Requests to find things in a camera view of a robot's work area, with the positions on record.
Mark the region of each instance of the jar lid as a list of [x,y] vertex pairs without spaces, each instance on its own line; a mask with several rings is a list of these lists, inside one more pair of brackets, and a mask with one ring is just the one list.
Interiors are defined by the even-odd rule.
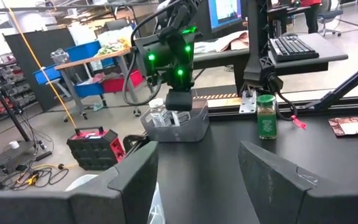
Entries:
[[256,104],[258,106],[272,106],[276,97],[273,95],[262,95],[256,98]]
[[156,107],[159,107],[159,106],[162,106],[164,105],[164,100],[162,98],[156,98],[154,100],[151,100],[149,102],[149,106],[151,108],[156,108]]

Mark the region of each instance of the office chair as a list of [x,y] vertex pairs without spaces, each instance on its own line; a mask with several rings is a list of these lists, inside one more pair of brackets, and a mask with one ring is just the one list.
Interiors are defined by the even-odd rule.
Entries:
[[320,5],[320,12],[318,14],[317,21],[323,25],[323,29],[320,30],[318,33],[322,33],[323,37],[326,36],[327,32],[332,32],[333,34],[337,34],[338,37],[340,37],[342,34],[340,31],[335,29],[327,29],[326,24],[329,22],[332,22],[335,17],[340,16],[343,14],[343,10],[339,8],[340,6],[340,0],[337,0],[337,6],[334,10],[331,10],[331,4],[332,0],[322,0]]

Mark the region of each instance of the person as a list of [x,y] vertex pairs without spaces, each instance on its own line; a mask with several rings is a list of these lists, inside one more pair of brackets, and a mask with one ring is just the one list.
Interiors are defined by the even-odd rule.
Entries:
[[318,8],[320,7],[321,0],[300,0],[301,7],[308,7],[309,9],[305,11],[306,17],[306,25],[308,26],[308,33],[317,33],[318,31],[318,23],[317,23],[317,16],[318,16]]

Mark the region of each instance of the metal bracket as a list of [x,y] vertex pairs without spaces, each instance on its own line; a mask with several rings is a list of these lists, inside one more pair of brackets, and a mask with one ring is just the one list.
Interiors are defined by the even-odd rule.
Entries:
[[252,114],[256,112],[256,96],[255,90],[251,90],[250,94],[248,94],[248,91],[242,93],[240,114]]

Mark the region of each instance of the small bottle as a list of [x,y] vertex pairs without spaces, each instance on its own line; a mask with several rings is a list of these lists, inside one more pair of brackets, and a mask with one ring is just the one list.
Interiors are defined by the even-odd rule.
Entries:
[[175,126],[183,126],[187,124],[190,120],[189,111],[172,111],[172,116]]
[[276,98],[273,95],[262,95],[256,99],[258,133],[260,139],[277,138]]
[[151,100],[149,106],[150,115],[156,128],[172,125],[170,113],[165,109],[164,101],[161,98]]

